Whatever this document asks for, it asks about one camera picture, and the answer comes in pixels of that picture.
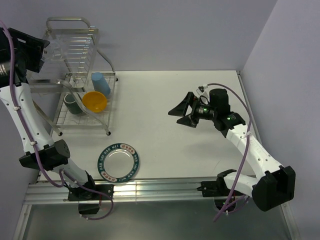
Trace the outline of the clear glass cup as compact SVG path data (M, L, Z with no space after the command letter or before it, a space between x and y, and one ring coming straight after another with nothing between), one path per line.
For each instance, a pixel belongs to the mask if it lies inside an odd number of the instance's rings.
M42 60L45 62L61 62L68 56L68 41L62 35L49 36L49 45L44 48Z

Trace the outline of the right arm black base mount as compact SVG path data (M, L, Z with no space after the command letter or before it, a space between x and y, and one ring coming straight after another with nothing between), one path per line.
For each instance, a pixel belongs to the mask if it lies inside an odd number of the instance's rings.
M196 188L197 191L201 192L203 198L214 198L214 204L217 208L217 211L220 211L225 204L230 190L219 183L218 180L212 181L202 181L200 186ZM237 190L234 190L231 196L231 199L228 201L228 204L233 205L229 206L224 213L232 213L237 211L237 204L240 204L241 200L246 200L246 197L242 197L242 193Z

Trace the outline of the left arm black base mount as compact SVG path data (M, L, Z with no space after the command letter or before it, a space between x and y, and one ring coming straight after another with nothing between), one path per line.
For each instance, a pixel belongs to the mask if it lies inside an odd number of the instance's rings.
M92 191L84 190L81 187L68 189L68 198L69 202L84 202L84 201L98 201L98 203L79 203L78 204L78 213L80 217L88 221L98 221L108 217L114 208L113 194L114 194L114 185L113 184L98 184L95 186L95 189ZM108 200L111 205L108 212L105 215L94 217L101 207L102 201Z

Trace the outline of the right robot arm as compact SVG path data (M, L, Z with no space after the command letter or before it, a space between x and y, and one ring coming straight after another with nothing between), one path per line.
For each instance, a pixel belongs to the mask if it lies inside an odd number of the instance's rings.
M202 182L198 190L203 197L227 196L227 201L220 207L225 213L234 209L236 194L252 198L263 212L292 200L296 183L294 169L273 158L250 133L251 125L231 110L226 88L219 85L209 91L206 102L202 98L188 92L168 115L178 117L177 124L190 128L196 128L200 120L213 122L215 129L242 154L237 170L225 170L215 181Z

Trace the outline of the blue plastic cup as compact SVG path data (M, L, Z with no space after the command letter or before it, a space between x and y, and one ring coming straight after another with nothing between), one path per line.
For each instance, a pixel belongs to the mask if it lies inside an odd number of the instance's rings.
M105 97L111 93L111 89L101 72L94 72L91 74L91 81L95 91L102 93Z

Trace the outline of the dark grey mug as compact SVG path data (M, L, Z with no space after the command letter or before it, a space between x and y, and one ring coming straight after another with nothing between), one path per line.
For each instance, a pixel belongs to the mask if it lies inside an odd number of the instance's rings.
M64 96L63 102L71 114L80 115L83 113L83 110L79 107L79 105L77 104L75 98L71 93L67 93Z

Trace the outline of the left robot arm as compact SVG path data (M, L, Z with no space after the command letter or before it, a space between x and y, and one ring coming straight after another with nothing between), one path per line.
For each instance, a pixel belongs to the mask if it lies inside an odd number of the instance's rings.
M79 200L96 197L93 178L72 160L64 140L54 141L46 131L31 94L27 72L39 73L49 41L0 25L0 100L19 132L24 156L20 164L42 172L57 188L67 187Z

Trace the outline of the yellow plastic bowl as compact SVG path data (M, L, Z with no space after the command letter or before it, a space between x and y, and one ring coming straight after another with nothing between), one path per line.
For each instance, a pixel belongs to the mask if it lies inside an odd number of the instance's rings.
M94 113L100 113L107 107L107 98L98 91L90 91L82 97L83 105Z

